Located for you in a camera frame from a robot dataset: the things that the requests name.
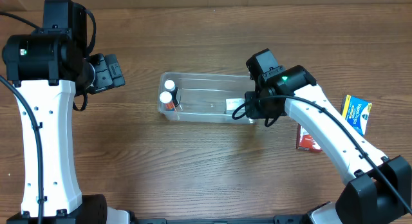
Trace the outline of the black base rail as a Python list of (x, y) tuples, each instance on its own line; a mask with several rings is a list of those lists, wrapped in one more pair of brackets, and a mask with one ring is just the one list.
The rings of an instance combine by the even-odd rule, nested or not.
[(273, 218), (229, 218), (229, 219), (179, 219), (165, 218), (141, 219), (134, 215), (132, 224), (312, 224), (307, 214), (275, 215)]

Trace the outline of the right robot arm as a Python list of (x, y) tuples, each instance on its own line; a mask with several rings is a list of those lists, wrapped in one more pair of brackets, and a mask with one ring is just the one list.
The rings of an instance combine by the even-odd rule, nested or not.
[(391, 223), (411, 213), (411, 166), (389, 158), (354, 130), (300, 65), (286, 69), (262, 50), (246, 62), (254, 91), (245, 94), (244, 116), (269, 127), (283, 115), (303, 126), (340, 174), (336, 202), (311, 210), (304, 223)]

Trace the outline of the blue yellow VapoDrops box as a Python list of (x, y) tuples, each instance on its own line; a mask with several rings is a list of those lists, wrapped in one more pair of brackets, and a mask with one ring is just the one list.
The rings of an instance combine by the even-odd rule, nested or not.
[(366, 134), (372, 103), (352, 95), (346, 95), (342, 100), (342, 117), (360, 134)]

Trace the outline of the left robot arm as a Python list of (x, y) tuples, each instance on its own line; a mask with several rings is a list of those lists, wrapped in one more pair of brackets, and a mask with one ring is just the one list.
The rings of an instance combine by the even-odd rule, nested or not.
[(115, 55), (93, 54), (93, 14), (71, 0), (46, 0), (43, 24), (11, 36), (1, 82), (15, 95), (24, 147), (24, 194), (9, 223), (131, 223), (132, 215), (84, 195), (74, 162), (74, 99), (117, 88), (125, 80)]

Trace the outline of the clear plastic container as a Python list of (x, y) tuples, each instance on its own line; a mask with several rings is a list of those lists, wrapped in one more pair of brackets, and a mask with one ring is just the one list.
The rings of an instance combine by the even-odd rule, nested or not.
[(166, 72), (160, 77), (158, 92), (166, 91), (164, 82), (171, 79), (178, 86), (176, 111), (165, 111), (160, 100), (158, 110), (168, 120), (184, 122), (210, 122), (253, 124), (251, 118), (234, 120), (225, 113), (227, 98), (244, 98), (254, 90), (254, 81), (248, 76), (206, 73)]

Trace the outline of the white cap bottle upper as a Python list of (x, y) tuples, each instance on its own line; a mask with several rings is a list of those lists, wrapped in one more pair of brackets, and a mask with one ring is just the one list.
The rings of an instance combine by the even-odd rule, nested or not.
[(174, 83), (173, 80), (167, 79), (164, 82), (164, 88), (166, 91), (170, 92), (176, 100), (179, 99), (179, 93), (178, 93), (178, 86)]

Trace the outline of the white cap orange bottle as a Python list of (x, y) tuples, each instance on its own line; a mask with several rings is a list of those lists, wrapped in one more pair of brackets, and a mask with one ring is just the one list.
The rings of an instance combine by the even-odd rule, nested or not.
[(168, 91), (163, 91), (159, 95), (160, 103), (165, 111), (176, 111), (176, 106), (173, 102), (173, 96)]

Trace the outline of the white Hansaplast plaster box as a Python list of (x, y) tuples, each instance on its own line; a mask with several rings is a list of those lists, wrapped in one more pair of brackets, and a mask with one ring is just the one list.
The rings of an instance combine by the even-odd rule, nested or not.
[(245, 102), (244, 98), (227, 98), (225, 113), (227, 115), (233, 114), (233, 112)]

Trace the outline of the red medicine box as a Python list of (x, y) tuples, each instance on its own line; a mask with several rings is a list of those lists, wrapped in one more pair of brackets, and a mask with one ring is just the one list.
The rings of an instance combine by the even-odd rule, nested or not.
[(320, 153), (322, 151), (317, 142), (300, 124), (297, 127), (296, 149), (313, 153)]

